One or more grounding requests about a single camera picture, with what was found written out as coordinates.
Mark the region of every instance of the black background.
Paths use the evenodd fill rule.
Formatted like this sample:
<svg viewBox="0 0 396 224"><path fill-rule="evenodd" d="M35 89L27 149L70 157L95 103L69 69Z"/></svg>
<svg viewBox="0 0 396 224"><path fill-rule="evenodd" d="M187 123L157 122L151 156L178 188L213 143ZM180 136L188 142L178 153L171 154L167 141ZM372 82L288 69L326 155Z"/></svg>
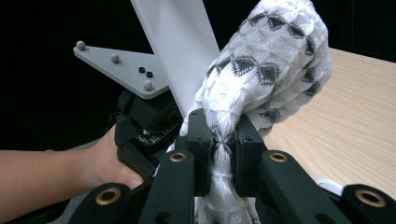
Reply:
<svg viewBox="0 0 396 224"><path fill-rule="evenodd" d="M219 47L258 1L205 0ZM330 46L395 62L395 2L314 0ZM62 150L105 133L123 87L78 59L87 45L152 53L129 0L0 1L0 148Z"/></svg>

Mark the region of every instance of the human hand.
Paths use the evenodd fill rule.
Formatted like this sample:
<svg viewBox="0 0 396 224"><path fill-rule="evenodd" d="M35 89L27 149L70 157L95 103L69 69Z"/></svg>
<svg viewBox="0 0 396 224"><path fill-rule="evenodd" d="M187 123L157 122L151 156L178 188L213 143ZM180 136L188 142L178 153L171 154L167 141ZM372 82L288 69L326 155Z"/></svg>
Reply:
<svg viewBox="0 0 396 224"><path fill-rule="evenodd" d="M134 189L143 183L143 178L117 158L117 146L114 142L114 125L93 147L87 149L87 178L95 188L114 182Z"/></svg>

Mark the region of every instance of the gray bolt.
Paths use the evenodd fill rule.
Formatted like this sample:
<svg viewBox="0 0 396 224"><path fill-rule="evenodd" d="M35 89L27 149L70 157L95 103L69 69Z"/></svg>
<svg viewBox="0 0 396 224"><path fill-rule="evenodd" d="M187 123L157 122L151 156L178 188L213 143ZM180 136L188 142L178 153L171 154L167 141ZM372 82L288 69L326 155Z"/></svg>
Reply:
<svg viewBox="0 0 396 224"><path fill-rule="evenodd" d="M77 42L76 46L77 46L77 48L78 48L79 50L84 50L84 49L85 49L85 43L82 42L81 40L79 40L79 41Z"/></svg>
<svg viewBox="0 0 396 224"><path fill-rule="evenodd" d="M152 90L152 82L146 80L145 83L143 84L143 87L145 88L146 91L151 91Z"/></svg>
<svg viewBox="0 0 396 224"><path fill-rule="evenodd" d="M119 63L120 62L120 57L117 54L112 54L111 55L111 62L113 63Z"/></svg>

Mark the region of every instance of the hole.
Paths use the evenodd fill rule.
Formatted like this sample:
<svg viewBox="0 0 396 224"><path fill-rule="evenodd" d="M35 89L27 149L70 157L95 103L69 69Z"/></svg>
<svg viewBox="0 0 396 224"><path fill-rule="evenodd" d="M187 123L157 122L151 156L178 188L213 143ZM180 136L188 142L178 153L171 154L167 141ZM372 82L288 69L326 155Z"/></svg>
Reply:
<svg viewBox="0 0 396 224"><path fill-rule="evenodd" d="M273 161L279 161L279 162L285 162L288 160L288 158L285 155L277 152L271 153L270 158Z"/></svg>
<svg viewBox="0 0 396 224"><path fill-rule="evenodd" d="M152 72L147 72L146 77L153 77Z"/></svg>
<svg viewBox="0 0 396 224"><path fill-rule="evenodd" d="M155 217L155 223L157 224L168 224L170 223L172 216L168 213L160 213Z"/></svg>
<svg viewBox="0 0 396 224"><path fill-rule="evenodd" d="M187 155L185 155L184 153L176 152L171 155L171 161L174 161L174 162L180 162L180 161L184 161L186 159L187 159Z"/></svg>
<svg viewBox="0 0 396 224"><path fill-rule="evenodd" d="M251 142L251 141L253 141L253 137L252 136L246 136L245 137L245 141Z"/></svg>
<svg viewBox="0 0 396 224"><path fill-rule="evenodd" d="M323 214L323 213L319 213L315 216L315 218L317 219L317 221L321 224L334 224L337 223L334 218L332 218L331 216L327 215L327 214Z"/></svg>
<svg viewBox="0 0 396 224"><path fill-rule="evenodd" d="M363 203L367 203L373 207L384 207L386 205L386 202L381 195L368 189L358 189L356 190L355 195Z"/></svg>
<svg viewBox="0 0 396 224"><path fill-rule="evenodd" d="M118 188L111 187L104 189L96 196L96 203L100 205L108 205L114 203L120 196L121 191Z"/></svg>

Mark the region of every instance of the black screw hole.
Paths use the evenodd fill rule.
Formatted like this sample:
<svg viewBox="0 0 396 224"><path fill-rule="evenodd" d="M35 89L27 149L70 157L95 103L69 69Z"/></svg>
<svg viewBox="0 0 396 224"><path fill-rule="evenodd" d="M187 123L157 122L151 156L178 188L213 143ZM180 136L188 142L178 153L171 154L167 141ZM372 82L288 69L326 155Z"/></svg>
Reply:
<svg viewBox="0 0 396 224"><path fill-rule="evenodd" d="M284 162L288 160L288 158L285 155L277 152L271 153L270 158L273 161L279 161L279 162Z"/></svg>
<svg viewBox="0 0 396 224"><path fill-rule="evenodd" d="M369 204L373 207L385 207L387 204L381 195L368 189L358 189L355 192L361 202Z"/></svg>
<svg viewBox="0 0 396 224"><path fill-rule="evenodd" d="M152 72L147 72L146 77L153 77Z"/></svg>
<svg viewBox="0 0 396 224"><path fill-rule="evenodd" d="M109 191L106 192L102 195L102 199L103 200L111 200L112 198L114 198L116 196L116 193L113 191Z"/></svg>
<svg viewBox="0 0 396 224"><path fill-rule="evenodd" d="M180 152L176 152L176 153L172 154L170 157L171 161L174 161L174 162L184 161L184 160L186 160L186 158L187 158L187 155L184 153L180 153Z"/></svg>

